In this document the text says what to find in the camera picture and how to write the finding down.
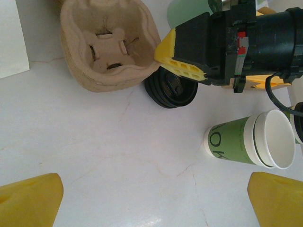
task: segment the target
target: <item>black plastic mount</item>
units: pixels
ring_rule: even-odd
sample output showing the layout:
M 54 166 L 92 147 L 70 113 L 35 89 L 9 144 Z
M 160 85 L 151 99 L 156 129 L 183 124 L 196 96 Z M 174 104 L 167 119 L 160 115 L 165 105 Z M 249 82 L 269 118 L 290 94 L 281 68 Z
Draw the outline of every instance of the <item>black plastic mount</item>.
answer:
M 244 90 L 246 76 L 279 72 L 285 83 L 303 75 L 303 10 L 256 16 L 255 0 L 239 0 L 229 11 L 204 13 L 176 28 L 173 59 L 195 65 L 206 73 L 206 85 L 229 85 Z M 248 47 L 239 66 L 239 36 Z

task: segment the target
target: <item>cup lid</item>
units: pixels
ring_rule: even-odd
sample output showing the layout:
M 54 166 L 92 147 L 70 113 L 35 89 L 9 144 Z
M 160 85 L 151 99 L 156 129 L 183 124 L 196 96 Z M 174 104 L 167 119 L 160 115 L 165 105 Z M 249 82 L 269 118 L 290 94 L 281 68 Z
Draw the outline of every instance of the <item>cup lid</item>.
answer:
M 179 77 L 163 67 L 148 77 L 144 84 L 149 96 L 165 108 L 190 104 L 198 90 L 198 82 Z

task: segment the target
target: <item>marble surface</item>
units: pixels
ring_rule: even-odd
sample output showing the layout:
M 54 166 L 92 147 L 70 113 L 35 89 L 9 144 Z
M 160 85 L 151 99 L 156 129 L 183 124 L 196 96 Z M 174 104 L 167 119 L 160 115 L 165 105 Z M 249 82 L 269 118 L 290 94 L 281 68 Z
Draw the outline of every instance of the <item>marble surface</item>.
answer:
M 144 0 L 161 38 L 170 0 Z M 218 160 L 201 146 L 214 124 L 275 107 L 265 92 L 200 85 L 189 106 L 155 104 L 144 86 L 92 93 L 70 75 L 50 0 L 17 0 L 31 70 L 0 80 L 0 185 L 58 173 L 55 227 L 257 227 L 254 171 L 303 180 L 297 147 L 287 170 Z M 289 104 L 287 89 L 277 97 Z

